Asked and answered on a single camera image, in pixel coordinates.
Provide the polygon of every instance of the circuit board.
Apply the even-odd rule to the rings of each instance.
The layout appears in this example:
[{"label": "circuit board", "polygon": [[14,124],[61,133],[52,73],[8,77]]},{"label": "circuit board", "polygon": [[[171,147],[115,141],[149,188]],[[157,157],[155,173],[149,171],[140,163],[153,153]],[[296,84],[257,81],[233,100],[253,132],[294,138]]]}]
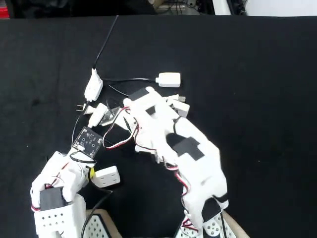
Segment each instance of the circuit board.
[{"label": "circuit board", "polygon": [[94,158],[103,142],[102,136],[88,127],[84,127],[73,143],[73,148],[82,151],[90,158]]}]

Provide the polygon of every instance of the white 3d-printed part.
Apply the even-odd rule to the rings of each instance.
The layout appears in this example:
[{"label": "white 3d-printed part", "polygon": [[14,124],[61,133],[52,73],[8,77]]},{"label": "white 3d-printed part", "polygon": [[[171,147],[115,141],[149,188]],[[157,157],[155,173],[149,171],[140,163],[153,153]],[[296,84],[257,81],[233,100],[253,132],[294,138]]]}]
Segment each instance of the white 3d-printed part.
[{"label": "white 3d-printed part", "polygon": [[109,238],[106,228],[98,215],[93,215],[85,229],[86,238]]}]

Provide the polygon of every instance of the white usb plug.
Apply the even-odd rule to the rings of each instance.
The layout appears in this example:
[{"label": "white usb plug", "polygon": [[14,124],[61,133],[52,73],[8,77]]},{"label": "white usb plug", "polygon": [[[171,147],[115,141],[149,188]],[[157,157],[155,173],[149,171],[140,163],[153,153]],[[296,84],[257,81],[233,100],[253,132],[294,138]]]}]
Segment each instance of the white usb plug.
[{"label": "white usb plug", "polygon": [[155,79],[160,87],[166,88],[179,88],[180,86],[180,73],[160,73]]},{"label": "white usb plug", "polygon": [[104,86],[104,82],[100,79],[96,69],[91,70],[91,76],[85,89],[85,98],[88,102],[97,100]]},{"label": "white usb plug", "polygon": [[120,183],[120,175],[116,166],[98,170],[91,179],[98,187],[107,187]]}]

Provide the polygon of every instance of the white adapter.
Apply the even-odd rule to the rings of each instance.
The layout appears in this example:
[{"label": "white adapter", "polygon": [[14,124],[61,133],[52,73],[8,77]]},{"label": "white adapter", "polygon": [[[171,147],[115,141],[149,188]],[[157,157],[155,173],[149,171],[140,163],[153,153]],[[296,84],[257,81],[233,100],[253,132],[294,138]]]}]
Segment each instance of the white adapter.
[{"label": "white adapter", "polygon": [[93,126],[97,126],[107,111],[108,107],[102,103],[99,103],[93,114],[90,116],[88,127],[92,128]]},{"label": "white adapter", "polygon": [[180,86],[180,73],[160,73],[155,79],[160,87],[165,88],[179,88]]},{"label": "white adapter", "polygon": [[104,86],[104,82],[100,79],[96,69],[91,70],[91,76],[85,89],[85,98],[88,102],[97,100]]},{"label": "white adapter", "polygon": [[98,187],[107,187],[120,183],[120,175],[116,166],[111,166],[95,172],[91,181]]}]

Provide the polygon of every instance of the white plastic block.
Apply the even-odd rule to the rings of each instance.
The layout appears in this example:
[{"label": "white plastic block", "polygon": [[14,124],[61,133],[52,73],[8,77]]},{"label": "white plastic block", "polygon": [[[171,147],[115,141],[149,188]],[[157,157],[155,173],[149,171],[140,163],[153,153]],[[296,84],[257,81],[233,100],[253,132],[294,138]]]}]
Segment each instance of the white plastic block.
[{"label": "white plastic block", "polygon": [[36,234],[39,237],[49,237],[48,234],[63,232],[64,237],[78,238],[86,219],[85,211],[85,200],[77,194],[70,205],[35,212]]},{"label": "white plastic block", "polygon": [[91,179],[98,187],[107,187],[120,183],[120,175],[116,166],[98,170]]}]

